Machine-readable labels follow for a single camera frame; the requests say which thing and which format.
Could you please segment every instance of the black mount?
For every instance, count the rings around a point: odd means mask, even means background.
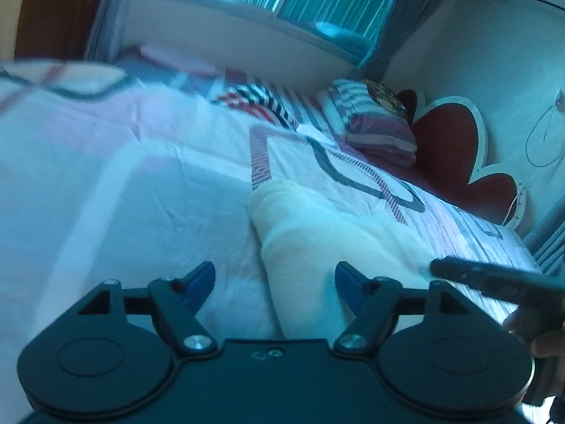
[[[105,281],[23,351],[27,424],[484,423],[527,421],[516,407],[533,374],[526,345],[451,285],[404,289],[347,263],[338,293],[356,315],[326,340],[228,340],[194,317],[211,263],[184,279],[123,290]],[[158,335],[126,314],[152,316]],[[392,335],[399,317],[424,321]]]

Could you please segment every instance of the cream towel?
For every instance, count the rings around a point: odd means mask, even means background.
[[[339,212],[326,197],[286,180],[262,185],[251,198],[250,213],[287,338],[334,342],[351,323],[352,314],[335,290],[340,261],[369,278],[396,279],[405,288],[427,288],[432,280],[429,246],[385,213],[361,217]],[[397,330],[421,319],[401,318]]]

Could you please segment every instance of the red heart-shaped headboard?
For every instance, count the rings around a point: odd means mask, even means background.
[[[438,197],[497,224],[510,210],[507,225],[518,226],[524,212],[522,185],[502,164],[485,167],[487,131],[470,100],[435,101],[414,117],[412,131],[417,168]]]

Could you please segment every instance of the cable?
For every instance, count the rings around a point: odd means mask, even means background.
[[[533,135],[535,129],[536,129],[536,128],[538,127],[538,125],[541,123],[542,119],[545,118],[545,116],[546,116],[549,112],[552,112],[552,114],[549,116],[549,122],[547,123],[547,128],[545,129],[545,134],[543,135],[542,143],[545,143],[545,139],[547,138],[547,132],[549,132],[549,128],[550,128],[550,126],[552,125],[552,119],[553,119],[553,112],[554,112],[554,111],[555,111],[555,105],[552,105],[552,107],[551,107],[549,110],[547,110],[547,111],[542,115],[542,117],[538,120],[538,122],[537,122],[536,125],[533,127],[532,131],[529,133],[529,136],[528,136],[528,138],[527,138],[527,140],[526,140],[526,148],[525,148],[525,149],[526,149],[526,157],[527,157],[527,159],[528,159],[528,162],[529,162],[530,164],[532,164],[533,167],[542,168],[542,167],[547,167],[547,166],[549,166],[549,165],[552,165],[554,162],[558,161],[561,157],[563,157],[563,154],[565,154],[565,146],[563,146],[563,150],[561,150],[561,152],[558,154],[558,156],[555,157],[554,159],[552,159],[551,161],[549,161],[549,162],[546,163],[546,164],[537,164],[537,163],[539,162],[539,160],[540,160],[540,157],[541,157],[541,153],[542,153],[541,151],[540,151],[540,154],[538,155],[537,160],[536,160],[535,163],[532,162],[532,160],[530,159],[529,154],[528,154],[528,144],[529,144],[529,140],[530,140],[530,138],[532,138],[532,135]]]
[[[528,162],[532,165],[532,170],[530,171],[528,177],[526,178],[524,184],[522,185],[521,190],[518,192],[518,194],[516,195],[516,197],[513,199],[512,203],[510,204],[510,207],[508,209],[508,212],[506,213],[506,216],[504,217],[504,221],[502,222],[502,225],[506,224],[508,218],[510,217],[510,212],[512,212],[512,208],[514,207],[514,204],[516,204],[516,201],[518,200],[518,198],[524,192],[524,190],[526,188],[526,184],[528,183],[530,177],[532,176],[534,169],[535,168],[548,167],[549,165],[552,165],[554,162],[557,162],[559,159],[561,159],[563,157],[563,155],[565,154],[565,145],[564,145],[563,150],[559,153],[559,155],[546,164],[538,164],[539,161],[540,161],[541,154],[543,152],[543,148],[541,148],[540,153],[538,154],[535,163],[529,157],[528,144],[529,144],[530,138],[532,138],[534,131],[537,129],[537,127],[540,125],[543,118],[545,118],[549,112],[551,112],[552,114],[549,116],[549,122],[547,123],[547,128],[545,129],[545,134],[543,135],[543,140],[541,142],[542,144],[545,143],[545,140],[547,138],[547,133],[549,132],[549,128],[552,125],[553,113],[555,112],[555,103],[551,107],[549,107],[544,114],[541,115],[541,118],[537,121],[536,125],[533,127],[532,131],[528,135],[528,138],[526,139],[525,153],[526,153],[526,158],[528,159]]]

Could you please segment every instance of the striped bedspread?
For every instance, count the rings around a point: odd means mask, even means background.
[[[29,411],[18,353],[105,279],[144,287],[210,260],[216,286],[199,321],[220,342],[280,336],[248,213],[252,191],[270,179],[293,180],[342,212],[388,215],[438,258],[539,272],[513,230],[295,131],[179,93],[191,78],[176,75],[149,84],[94,64],[0,69],[0,422]],[[210,95],[243,79],[227,72],[191,87]],[[316,119],[314,103],[276,91]],[[460,289],[498,321],[513,310]]]
[[[144,83],[163,83],[173,89],[179,89],[189,94],[198,94],[207,100],[214,100],[228,87],[240,84],[257,84],[270,90],[275,99],[292,113],[300,124],[312,124],[322,133],[328,136],[332,135],[326,118],[321,112],[320,104],[315,98],[301,95],[270,81],[263,81],[240,70],[229,67],[219,69],[219,74],[213,77],[189,75],[159,65],[135,51],[126,53],[117,62],[117,66]]]

